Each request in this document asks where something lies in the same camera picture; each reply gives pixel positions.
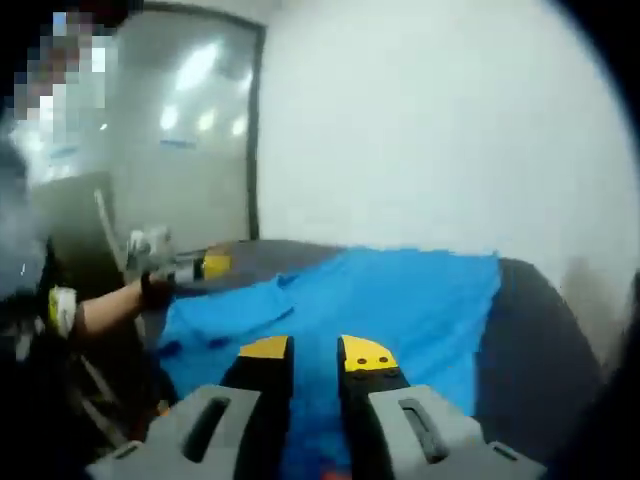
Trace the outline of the person's left hand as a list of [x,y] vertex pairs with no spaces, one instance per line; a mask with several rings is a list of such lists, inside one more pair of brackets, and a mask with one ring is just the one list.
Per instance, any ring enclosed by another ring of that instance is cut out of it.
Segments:
[[140,278],[141,302],[144,310],[166,308],[174,293],[174,284],[161,272],[144,272]]

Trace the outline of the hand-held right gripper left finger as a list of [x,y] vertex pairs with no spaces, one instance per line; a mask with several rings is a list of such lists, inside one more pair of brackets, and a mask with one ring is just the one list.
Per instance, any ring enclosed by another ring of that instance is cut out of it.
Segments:
[[275,479],[290,422],[294,340],[240,349],[217,385],[196,389],[88,468],[93,479]]

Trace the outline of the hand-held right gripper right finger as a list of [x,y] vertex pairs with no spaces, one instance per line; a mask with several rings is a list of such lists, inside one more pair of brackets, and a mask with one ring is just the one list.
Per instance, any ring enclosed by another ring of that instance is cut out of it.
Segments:
[[543,465],[497,442],[427,385],[411,385],[391,352],[337,342],[341,417],[355,479],[541,479]]

